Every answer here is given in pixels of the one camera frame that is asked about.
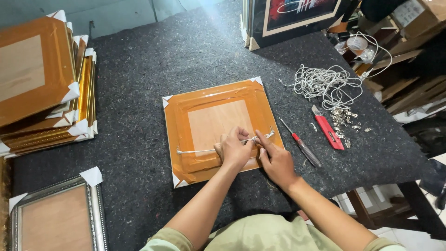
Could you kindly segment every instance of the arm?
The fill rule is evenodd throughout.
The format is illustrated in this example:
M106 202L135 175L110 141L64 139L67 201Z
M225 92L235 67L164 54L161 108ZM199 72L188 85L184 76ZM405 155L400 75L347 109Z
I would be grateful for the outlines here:
M248 138L248 131L234 127L229 135L223 134L220 143L214 145L223 160L223 165L207 184L190 200L164 227L183 233L195 249L207 241L217 214L229 187L248 162L254 146L253 141L242 145L240 140Z
M260 160L266 173L301 207L319 231L344 251L363 250L378 238L297 176L290 152L272 144L257 130L256 134L264 147L260 149Z

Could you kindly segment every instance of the person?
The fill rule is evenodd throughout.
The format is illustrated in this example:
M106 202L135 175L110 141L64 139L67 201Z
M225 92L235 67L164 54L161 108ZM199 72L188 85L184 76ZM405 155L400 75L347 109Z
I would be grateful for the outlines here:
M371 231L311 188L294 171L290 152L271 143L256 130L260 161L269 178L289 195L313 222L296 216L258 214L239 219L212 233L217 214L229 187L247 163L253 140L248 131L234 127L214 145L223 161L207 184L154 236L141 251L255 250L255 251L405 251Z

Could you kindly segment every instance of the red box cutter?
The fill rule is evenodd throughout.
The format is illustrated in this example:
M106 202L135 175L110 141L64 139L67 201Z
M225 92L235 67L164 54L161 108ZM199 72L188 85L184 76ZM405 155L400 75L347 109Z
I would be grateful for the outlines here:
M316 121L324 132L325 137L327 137L331 147L338 150L344 150L341 139L336 135L335 131L333 131L327 119L322 116L321 112L319 112L315 105L313 105L311 110L315 114Z

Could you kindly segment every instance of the work table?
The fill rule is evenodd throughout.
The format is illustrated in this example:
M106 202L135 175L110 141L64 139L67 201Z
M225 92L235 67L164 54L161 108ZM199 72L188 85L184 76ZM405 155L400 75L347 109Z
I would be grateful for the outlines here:
M339 65L354 72L322 33L250 52L240 35L241 4L224 1L166 20L124 30L89 43L98 55L94 140L14 160L13 196L31 192L98 166L111 251L139 250L205 182L173 189L161 97L261 76L284 146L296 172L326 197L360 186L416 180L430 168L419 147L373 95L352 106L365 133L345 133L351 149L334 150L319 129L308 101L291 87L300 64ZM281 117L319 157L315 169L300 152ZM262 169L240 173L214 230L255 213L293 212L297 206L267 181Z

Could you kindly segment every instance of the screwdriver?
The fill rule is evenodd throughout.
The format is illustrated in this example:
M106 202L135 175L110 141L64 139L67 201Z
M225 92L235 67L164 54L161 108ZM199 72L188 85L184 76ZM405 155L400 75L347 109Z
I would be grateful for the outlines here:
M304 153L305 157L311 162L311 164L317 168L322 167L321 162L318 160L316 155L306 146L306 144L298 137L297 134L295 134L286 124L285 122L279 118L280 121L285 125L286 129L291 133L291 136L294 138L294 140L297 142L297 145L300 147L302 152Z

